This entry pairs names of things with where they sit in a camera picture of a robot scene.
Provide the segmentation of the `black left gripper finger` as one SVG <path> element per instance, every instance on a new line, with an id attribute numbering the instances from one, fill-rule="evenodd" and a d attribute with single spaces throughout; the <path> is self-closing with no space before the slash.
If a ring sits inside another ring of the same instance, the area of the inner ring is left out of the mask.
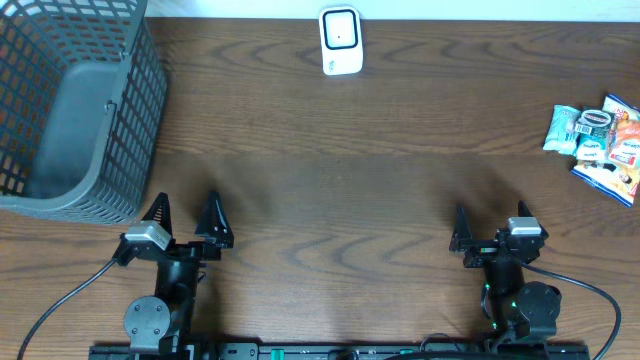
<path id="1" fill-rule="evenodd" d="M 196 226 L 195 235 L 217 248 L 232 248 L 234 234 L 226 218 L 218 192 L 211 191 Z"/>
<path id="2" fill-rule="evenodd" d="M 142 217 L 143 221 L 157 222 L 170 236 L 173 235 L 171 224 L 170 202 L 168 195 L 160 192 L 151 207 Z"/>

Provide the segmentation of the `light green snack packet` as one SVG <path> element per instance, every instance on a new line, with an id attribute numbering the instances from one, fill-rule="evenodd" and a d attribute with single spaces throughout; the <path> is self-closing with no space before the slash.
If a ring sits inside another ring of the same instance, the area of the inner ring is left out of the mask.
<path id="1" fill-rule="evenodd" d="M 580 115 L 580 110 L 566 105 L 555 105 L 542 149 L 573 156 L 579 137 L 574 126 Z"/>

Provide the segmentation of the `teal small snack packet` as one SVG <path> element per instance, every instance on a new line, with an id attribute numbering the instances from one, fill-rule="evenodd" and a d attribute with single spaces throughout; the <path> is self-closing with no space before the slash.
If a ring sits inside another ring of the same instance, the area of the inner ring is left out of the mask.
<path id="1" fill-rule="evenodd" d="M 580 161 L 604 161 L 607 156 L 607 139 L 582 134 L 579 137 L 575 157 Z"/>

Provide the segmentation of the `large beige snack bag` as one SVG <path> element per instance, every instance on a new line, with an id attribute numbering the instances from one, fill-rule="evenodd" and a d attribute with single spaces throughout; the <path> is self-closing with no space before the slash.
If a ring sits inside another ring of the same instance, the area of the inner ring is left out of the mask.
<path id="1" fill-rule="evenodd" d="M 608 155 L 614 140 L 618 123 L 621 120 L 636 120 L 639 122 L 639 108 L 626 102 L 615 94 L 607 94 L 601 109 L 615 115 L 615 120 L 607 135 L 607 156 L 604 161 L 580 161 L 571 173 L 592 187 L 616 199 L 626 207 L 631 207 L 635 200 L 639 186 L 639 163 L 631 168 L 612 162 Z"/>

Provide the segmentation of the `dark green round-logo packet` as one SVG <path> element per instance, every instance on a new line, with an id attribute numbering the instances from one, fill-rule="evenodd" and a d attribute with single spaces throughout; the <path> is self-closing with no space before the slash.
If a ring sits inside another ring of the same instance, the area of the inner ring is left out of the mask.
<path id="1" fill-rule="evenodd" d="M 606 138 L 615 120 L 613 113 L 598 110 L 584 110 L 574 124 L 574 130 L 583 135 Z"/>

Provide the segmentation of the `orange small snack packet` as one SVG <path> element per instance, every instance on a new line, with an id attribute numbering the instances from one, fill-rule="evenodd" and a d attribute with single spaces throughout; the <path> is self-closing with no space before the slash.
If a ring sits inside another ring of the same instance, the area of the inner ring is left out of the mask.
<path id="1" fill-rule="evenodd" d="M 639 122 L 621 120 L 616 128 L 614 140 L 608 158 L 612 162 L 627 167 L 635 167 L 639 163 Z"/>

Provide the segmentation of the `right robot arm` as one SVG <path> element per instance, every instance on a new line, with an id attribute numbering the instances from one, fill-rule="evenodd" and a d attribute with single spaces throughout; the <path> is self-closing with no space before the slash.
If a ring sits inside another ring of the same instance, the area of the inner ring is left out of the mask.
<path id="1" fill-rule="evenodd" d="M 483 340 L 485 350 L 497 353 L 508 346 L 544 347 L 557 333 L 561 292 L 539 281 L 527 282 L 523 275 L 525 266 L 540 256 L 547 238 L 548 232 L 524 202 L 518 203 L 518 215 L 509 218 L 491 239 L 474 237 L 464 208 L 456 209 L 449 250 L 464 255 L 464 267 L 483 270 L 481 308 L 493 326 Z"/>

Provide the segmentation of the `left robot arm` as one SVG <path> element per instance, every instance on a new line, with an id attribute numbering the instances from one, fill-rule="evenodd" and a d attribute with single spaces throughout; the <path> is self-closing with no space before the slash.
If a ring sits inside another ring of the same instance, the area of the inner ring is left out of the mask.
<path id="1" fill-rule="evenodd" d="M 201 269 L 221 259 L 234 235 L 218 192 L 211 191 L 198 220 L 197 241 L 179 243 L 173 236 L 168 195 L 157 195 L 141 220 L 120 235 L 113 259 L 120 266 L 132 260 L 157 265 L 152 295 L 134 300 L 124 315 L 130 339 L 128 353 L 136 359 L 200 359 L 202 347 L 190 339 Z"/>

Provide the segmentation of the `white barcode scanner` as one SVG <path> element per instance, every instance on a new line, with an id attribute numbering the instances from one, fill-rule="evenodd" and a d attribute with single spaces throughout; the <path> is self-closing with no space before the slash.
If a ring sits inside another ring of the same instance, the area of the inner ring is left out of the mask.
<path id="1" fill-rule="evenodd" d="M 364 64 L 360 13 L 352 6 L 328 7 L 320 12 L 318 23 L 323 73 L 360 72 Z"/>

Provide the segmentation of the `dark grey mesh plastic basket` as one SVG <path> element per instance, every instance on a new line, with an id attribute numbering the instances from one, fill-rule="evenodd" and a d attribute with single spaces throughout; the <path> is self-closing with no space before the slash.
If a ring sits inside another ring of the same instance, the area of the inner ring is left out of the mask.
<path id="1" fill-rule="evenodd" d="M 144 0 L 1 5 L 1 206 L 118 224 L 140 210 L 168 80 Z"/>

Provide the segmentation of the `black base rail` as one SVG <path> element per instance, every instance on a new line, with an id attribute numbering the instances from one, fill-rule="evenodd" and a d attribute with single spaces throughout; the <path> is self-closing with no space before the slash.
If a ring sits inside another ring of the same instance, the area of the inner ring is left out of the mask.
<path id="1" fill-rule="evenodd" d="M 183 359 L 204 360 L 375 360 L 407 354 L 472 353 L 476 359 L 485 352 L 471 344 L 431 342 L 425 345 L 259 345 L 256 343 L 218 343 L 206 346 L 190 344 Z M 509 359 L 588 360 L 589 350 L 584 345 L 503 345 L 497 354 Z"/>

